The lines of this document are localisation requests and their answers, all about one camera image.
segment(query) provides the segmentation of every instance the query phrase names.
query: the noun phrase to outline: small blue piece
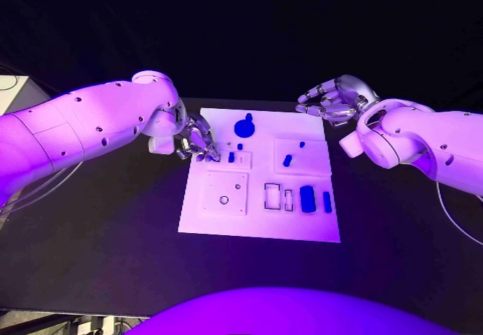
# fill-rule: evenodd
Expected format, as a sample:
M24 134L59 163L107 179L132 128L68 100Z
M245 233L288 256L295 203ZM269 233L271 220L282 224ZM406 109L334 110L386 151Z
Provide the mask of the small blue piece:
M254 125L252 119L254 118L252 118L251 114L248 113L246 117L245 117L245 120L239 120L235 123L235 134L236 134L236 136L239 136L242 138L246 138L246 137L251 137L254 135L255 125Z
M284 160L284 166L288 167L290 166L290 161L291 161L291 155L285 156L285 160Z
M324 212L331 213L330 193L324 192Z
M303 186L300 188L300 203L301 211L304 213L314 212L314 188L311 186Z

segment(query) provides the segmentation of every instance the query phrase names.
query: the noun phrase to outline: robotic hand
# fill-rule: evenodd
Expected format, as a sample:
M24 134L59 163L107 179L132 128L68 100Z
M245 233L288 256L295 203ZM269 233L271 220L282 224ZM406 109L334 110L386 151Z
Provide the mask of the robotic hand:
M46 103L0 117L0 210L27 184L70 165L151 136L148 150L200 154L219 160L209 124L186 113L166 75L137 73L131 82L107 82L66 93Z
M307 100L320 95L320 106L308 105ZM329 120L334 128L356 120L356 130L340 141L349 157L365 152L386 169L414 165L430 179L483 194L483 115L435 112L406 100L380 100L352 75L310 89L295 110Z

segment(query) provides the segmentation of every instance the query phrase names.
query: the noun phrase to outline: black table surface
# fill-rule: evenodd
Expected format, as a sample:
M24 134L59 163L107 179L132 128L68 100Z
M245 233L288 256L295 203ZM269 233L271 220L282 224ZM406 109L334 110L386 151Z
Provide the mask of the black table surface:
M184 99L187 108L290 112L294 103ZM86 161L0 230L0 307L147 316L212 292L314 288L366 298L460 332L483 332L483 246L455 229L435 183L391 170L324 124L342 243L177 233L189 161L145 136ZM479 199L441 187L454 219L483 238Z

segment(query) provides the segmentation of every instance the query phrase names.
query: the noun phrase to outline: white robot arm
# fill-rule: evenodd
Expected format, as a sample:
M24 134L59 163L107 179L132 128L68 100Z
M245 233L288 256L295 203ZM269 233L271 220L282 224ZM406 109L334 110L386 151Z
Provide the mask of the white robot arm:
M320 106L306 104L320 95ZM320 84L298 102L295 110L323 117L336 128L349 119L357 121L355 132L340 141L349 157L365 152L386 169L414 165L432 180L483 194L483 115L435 112L406 100L380 100L350 75Z
M199 153L218 160L209 125L187 115L173 83L161 73L143 71L131 82L85 87L46 103L0 117L0 208L34 180L108 153L144 133L148 150Z

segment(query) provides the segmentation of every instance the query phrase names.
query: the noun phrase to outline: black background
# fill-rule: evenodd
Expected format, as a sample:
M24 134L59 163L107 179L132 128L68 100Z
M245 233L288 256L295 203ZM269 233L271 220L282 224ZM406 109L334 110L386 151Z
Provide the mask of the black background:
M182 96L294 101L350 73L382 98L481 111L483 14L463 1L7 0L0 7L0 64L52 94L151 68ZM347 159L344 131L327 131L340 245L176 233L189 166L150 155L140 137L11 216L0 306L151 315L218 290L294 285L483 332L481 248L451 227L415 169ZM444 193L481 238L479 201Z

